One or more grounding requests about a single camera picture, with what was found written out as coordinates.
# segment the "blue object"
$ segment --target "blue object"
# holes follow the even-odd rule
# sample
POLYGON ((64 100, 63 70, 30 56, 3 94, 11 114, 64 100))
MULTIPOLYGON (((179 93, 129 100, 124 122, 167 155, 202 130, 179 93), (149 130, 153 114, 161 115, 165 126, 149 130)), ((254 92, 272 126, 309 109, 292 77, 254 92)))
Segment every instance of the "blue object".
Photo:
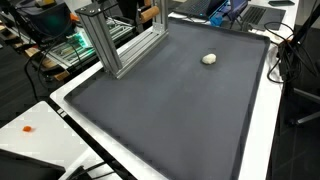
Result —
POLYGON ((222 16, 212 16, 210 18, 211 26, 220 26, 222 23, 222 16))
POLYGON ((221 10, 225 9, 227 7, 228 0, 226 0, 215 12, 212 13, 210 16, 210 24, 211 26, 220 26, 222 23, 222 17, 224 12, 221 12, 221 10))

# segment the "black cable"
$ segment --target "black cable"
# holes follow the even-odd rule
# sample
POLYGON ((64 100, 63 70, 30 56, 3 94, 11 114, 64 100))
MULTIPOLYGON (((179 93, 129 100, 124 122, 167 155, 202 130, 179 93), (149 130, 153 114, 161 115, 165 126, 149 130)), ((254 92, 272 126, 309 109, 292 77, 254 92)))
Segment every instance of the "black cable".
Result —
POLYGON ((115 172, 114 172, 114 171, 113 171, 113 172, 109 172, 109 173, 107 173, 107 174, 104 174, 104 175, 101 175, 101 176, 94 177, 94 178, 92 178, 92 179, 100 179, 100 178, 102 178, 102 177, 109 176, 109 175, 111 175, 111 174, 113 174, 113 173, 115 173, 115 172))
POLYGON ((272 44, 276 45, 276 46, 279 46, 279 44, 276 43, 276 42, 274 42, 274 41, 271 41, 271 40, 270 40, 270 42, 271 42, 272 44))
POLYGON ((78 174, 74 175, 70 180, 78 179, 79 176, 81 176, 81 175, 83 175, 83 174, 85 174, 85 173, 88 173, 88 172, 90 172, 90 171, 92 171, 92 170, 94 170, 94 169, 96 169, 96 168, 98 168, 98 167, 100 167, 100 166, 105 165, 105 164, 107 164, 107 163, 106 163, 106 162, 101 162, 101 163, 99 163, 99 164, 96 164, 96 165, 94 165, 94 166, 91 166, 91 167, 89 167, 88 169, 85 169, 85 170, 79 172, 78 174))
POLYGON ((31 85, 31 87, 32 87, 32 92, 33 92, 34 99, 35 99, 37 102, 39 102, 39 99, 38 99, 38 96, 37 96, 37 91, 36 91, 36 89, 35 89, 35 86, 34 86, 34 84, 33 84, 32 79, 31 79, 31 77, 30 77, 30 75, 29 75, 29 73, 28 73, 28 65, 29 65, 31 59, 33 58, 33 56, 31 56, 31 57, 28 59, 28 61, 26 62, 26 64, 24 65, 24 72, 25 72, 25 74, 27 75, 27 78, 28 78, 28 80, 29 80, 29 82, 30 82, 30 85, 31 85))
MULTIPOLYGON (((279 60, 278 60, 278 61, 276 62, 276 64, 269 70, 268 75, 267 75, 268 79, 269 79, 270 81, 274 82, 274 83, 284 83, 284 82, 293 81, 293 80, 295 80, 295 79, 297 79, 297 78, 300 77, 301 71, 302 71, 302 68, 301 68, 302 65, 305 66, 306 69, 307 69, 310 73, 312 73, 314 76, 317 76, 317 75, 318 75, 318 72, 315 70, 315 67, 312 66, 312 67, 313 67, 313 70, 314 70, 314 71, 312 71, 312 70, 307 66, 307 64, 304 62, 304 60, 302 59, 300 53, 299 53, 296 49, 294 49, 294 48, 291 46, 291 44, 288 42, 287 39, 290 38, 293 34, 290 35, 290 36, 286 39, 286 38, 280 36, 279 34, 272 32, 272 31, 267 27, 269 24, 274 24, 274 23, 282 24, 282 25, 288 27, 288 28, 293 32, 293 29, 292 29, 290 26, 288 26, 287 24, 281 23, 281 22, 269 22, 269 23, 266 23, 266 24, 264 25, 264 27, 266 28, 266 30, 267 30, 268 32, 270 32, 271 34, 274 34, 274 35, 277 36, 277 37, 280 37, 281 39, 283 39, 283 42, 280 43, 279 45, 277 45, 277 46, 278 46, 278 49, 279 49, 279 53, 278 53, 278 55, 279 55, 279 60), (295 64, 296 68, 293 68, 293 67, 292 67, 292 63, 290 62, 289 54, 293 54, 296 58, 298 58, 299 61, 295 64), (280 61, 281 61, 282 63, 285 63, 285 66, 286 66, 286 74, 284 74, 284 75, 286 76, 286 75, 289 73, 289 75, 290 75, 290 77, 291 77, 290 79, 286 79, 286 80, 283 81, 283 82, 275 81, 275 80, 273 80, 273 79, 270 78, 270 75, 271 75, 272 71, 275 69, 275 67, 276 67, 277 65, 280 64, 280 61)), ((309 61, 310 61, 311 64, 312 64, 312 60, 311 60, 311 58, 310 58, 310 55, 307 53, 307 51, 306 51, 304 48, 303 48, 303 50, 304 50, 305 53, 307 54, 308 59, 309 59, 309 61)))
POLYGON ((43 61, 45 60, 45 58, 47 57, 47 54, 51 51, 51 49, 57 44, 57 42, 59 42, 59 39, 56 40, 56 42, 52 43, 52 45, 50 46, 50 48, 45 52, 45 54, 42 56, 41 60, 39 61, 39 66, 37 68, 37 76, 38 76, 38 80, 40 81, 40 84, 43 88, 48 89, 47 86, 45 86, 40 78, 40 67, 42 66, 43 61))
POLYGON ((289 29, 291 30, 291 32, 293 33, 293 29, 292 29, 290 26, 288 26, 287 24, 284 24, 284 23, 282 23, 282 22, 268 22, 268 23, 264 24, 264 28, 265 28, 268 32, 270 32, 271 34, 273 34, 273 35, 281 38, 283 41, 287 41, 287 39, 285 39, 284 37, 280 36, 279 34, 277 34, 277 33, 275 33, 275 32, 272 32, 272 31, 267 27, 267 25, 269 25, 269 24, 281 24, 281 25, 284 25, 284 26, 286 26, 287 28, 289 28, 289 29))
POLYGON ((67 41, 67 43, 72 47, 73 51, 76 53, 76 55, 77 55, 77 57, 78 57, 79 64, 80 64, 80 66, 81 66, 81 70, 82 70, 82 72, 83 72, 84 69, 83 69, 82 61, 81 61, 81 58, 80 58, 80 56, 79 56, 79 54, 78 54, 78 51, 76 50, 76 48, 75 48, 70 42, 67 41))
POLYGON ((21 38, 21 32, 20 32, 20 28, 19 28, 19 26, 18 26, 17 20, 16 20, 16 18, 14 18, 14 17, 13 17, 13 19, 14 19, 14 23, 16 24, 16 27, 17 27, 17 31, 18 31, 18 35, 19 35, 19 40, 20 40, 20 42, 23 44, 23 40, 22 40, 22 38, 21 38))

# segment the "gray mat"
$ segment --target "gray mat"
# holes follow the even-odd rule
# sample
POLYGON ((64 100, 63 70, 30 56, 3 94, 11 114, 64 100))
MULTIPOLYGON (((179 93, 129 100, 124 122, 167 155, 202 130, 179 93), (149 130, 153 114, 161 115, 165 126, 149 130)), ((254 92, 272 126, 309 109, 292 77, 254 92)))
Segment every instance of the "gray mat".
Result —
POLYGON ((171 23, 123 79, 98 73, 66 99, 169 179, 236 179, 268 47, 262 36, 171 23), (208 53, 215 64, 200 62, 208 53))

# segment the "table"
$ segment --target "table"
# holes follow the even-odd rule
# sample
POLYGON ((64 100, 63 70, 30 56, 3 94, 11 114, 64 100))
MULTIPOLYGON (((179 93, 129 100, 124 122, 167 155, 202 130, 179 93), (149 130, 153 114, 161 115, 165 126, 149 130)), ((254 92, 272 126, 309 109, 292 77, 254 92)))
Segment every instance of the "table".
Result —
MULTIPOLYGON (((282 7, 282 9, 287 10, 283 22, 292 28, 294 27, 299 0, 294 0, 294 2, 295 6, 282 7)), ((250 3, 269 7, 267 1, 264 0, 252 0, 250 3)), ((280 33, 284 33, 288 36, 290 35, 284 27, 280 28, 280 33)), ((133 43, 134 40, 122 46, 117 50, 118 53, 123 52, 133 43)), ((269 68, 275 62, 275 55, 276 48, 271 47, 260 79, 247 143, 245 145, 239 180, 260 180, 265 179, 266 177, 282 92, 281 85, 271 83, 266 77, 269 68)), ((53 92, 50 95, 50 98, 91 136, 93 136, 105 148, 105 150, 107 150, 115 159, 127 168, 137 179, 166 179, 159 172, 152 169, 124 146, 115 141, 110 135, 94 125, 86 117, 79 114, 64 100, 66 94, 91 77, 101 68, 102 64, 100 62, 96 63, 90 69, 86 70, 75 79, 53 92)), ((275 74, 274 78, 279 79, 279 76, 275 74)))
MULTIPOLYGON (((88 168, 103 162, 43 101, 0 129, 0 149, 64 167, 66 173, 60 180, 67 179, 80 165, 88 168), (27 125, 33 128, 31 132, 22 131, 27 125)), ((96 177, 112 171, 108 165, 104 165, 89 172, 89 175, 96 177)), ((120 180, 120 177, 112 174, 104 179, 120 180)))

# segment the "laptop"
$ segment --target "laptop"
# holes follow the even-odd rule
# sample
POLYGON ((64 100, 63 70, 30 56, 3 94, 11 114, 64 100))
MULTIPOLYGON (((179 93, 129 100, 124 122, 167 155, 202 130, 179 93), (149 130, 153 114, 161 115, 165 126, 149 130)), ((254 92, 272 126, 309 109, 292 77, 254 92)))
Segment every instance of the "laptop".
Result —
POLYGON ((209 20, 210 16, 226 0, 188 0, 176 7, 173 12, 186 15, 188 18, 209 20))
MULTIPOLYGON (((239 14, 241 21, 249 23, 253 29, 265 30, 264 25, 268 22, 282 22, 286 13, 285 10, 268 8, 256 5, 248 5, 248 0, 230 0, 232 20, 239 14)), ((268 25, 269 29, 279 30, 281 24, 272 23, 268 25)))
POLYGON ((64 173, 61 166, 0 149, 0 179, 57 180, 64 173))

